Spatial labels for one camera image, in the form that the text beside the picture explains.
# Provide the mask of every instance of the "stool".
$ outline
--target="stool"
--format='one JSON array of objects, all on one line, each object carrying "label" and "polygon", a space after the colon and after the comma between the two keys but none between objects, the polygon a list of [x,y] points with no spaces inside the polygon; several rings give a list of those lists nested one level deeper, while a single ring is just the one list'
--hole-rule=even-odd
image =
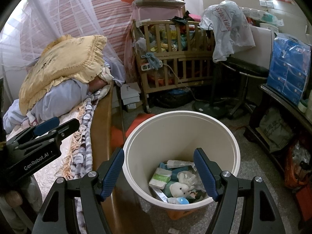
[{"label": "stool", "polygon": [[252,78],[266,80],[269,76],[269,70],[264,67],[261,67],[261,66],[249,63],[249,62],[245,62],[243,60],[240,60],[231,56],[228,57],[226,61],[220,61],[220,63],[224,65],[225,67],[238,72],[241,75],[241,85],[240,85],[241,96],[238,99],[235,98],[237,103],[235,107],[228,114],[228,118],[232,119],[234,113],[241,106],[245,107],[247,111],[252,113],[253,108],[251,107],[251,105],[248,103],[248,100],[246,99],[249,78],[252,77]]}]

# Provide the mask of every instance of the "yellow pillow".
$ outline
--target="yellow pillow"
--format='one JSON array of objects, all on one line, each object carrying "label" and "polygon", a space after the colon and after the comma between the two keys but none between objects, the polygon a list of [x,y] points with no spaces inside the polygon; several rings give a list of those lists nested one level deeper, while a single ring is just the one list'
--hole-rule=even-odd
[{"label": "yellow pillow", "polygon": [[26,115],[52,86],[64,80],[75,78],[82,83],[92,81],[102,72],[102,50],[106,42],[107,38],[102,35],[79,38],[66,35],[50,43],[21,86],[21,113]]}]

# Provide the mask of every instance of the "patterned blanket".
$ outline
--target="patterned blanket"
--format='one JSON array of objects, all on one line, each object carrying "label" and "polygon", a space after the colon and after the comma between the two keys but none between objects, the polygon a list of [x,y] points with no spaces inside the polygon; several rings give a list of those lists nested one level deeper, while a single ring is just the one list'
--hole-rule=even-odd
[{"label": "patterned blanket", "polygon": [[[105,86],[106,89],[99,90],[93,94],[89,93],[88,98],[85,100],[85,114],[82,117],[81,126],[85,129],[82,131],[81,145],[73,157],[71,163],[71,172],[74,175],[73,178],[81,178],[86,173],[92,171],[92,147],[90,129],[93,119],[94,110],[99,103],[99,100],[106,95],[110,89],[110,85]],[[75,198],[77,219],[82,234],[86,234],[85,219],[82,212],[82,204],[80,198]]]}]

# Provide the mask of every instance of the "light switch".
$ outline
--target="light switch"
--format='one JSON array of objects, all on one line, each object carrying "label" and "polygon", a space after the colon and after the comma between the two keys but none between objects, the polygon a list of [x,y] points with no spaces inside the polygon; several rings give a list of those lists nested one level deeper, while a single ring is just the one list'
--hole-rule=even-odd
[{"label": "light switch", "polygon": [[260,6],[267,7],[266,0],[259,0],[259,2],[260,2]]},{"label": "light switch", "polygon": [[273,8],[274,9],[274,3],[273,2],[266,1],[266,6],[268,8]]}]

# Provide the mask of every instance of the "white stuffed animal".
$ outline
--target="white stuffed animal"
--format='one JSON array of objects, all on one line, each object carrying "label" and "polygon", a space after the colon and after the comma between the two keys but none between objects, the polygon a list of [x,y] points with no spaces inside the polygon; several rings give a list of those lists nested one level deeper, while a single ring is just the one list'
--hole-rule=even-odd
[{"label": "white stuffed animal", "polygon": [[189,171],[179,172],[177,178],[181,184],[188,185],[188,190],[193,190],[198,182],[196,175]]},{"label": "white stuffed animal", "polygon": [[169,187],[170,192],[173,197],[179,198],[188,196],[188,185],[181,184],[179,182],[175,182]]}]

